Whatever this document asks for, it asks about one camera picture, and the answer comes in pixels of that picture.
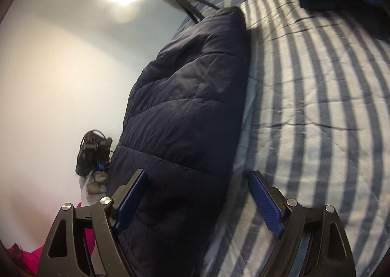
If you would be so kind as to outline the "left gloved hand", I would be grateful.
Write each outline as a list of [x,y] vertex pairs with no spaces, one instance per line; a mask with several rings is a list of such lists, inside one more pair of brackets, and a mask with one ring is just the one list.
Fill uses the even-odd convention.
[[81,206],[92,206],[107,194],[108,173],[91,171],[87,176],[79,177]]

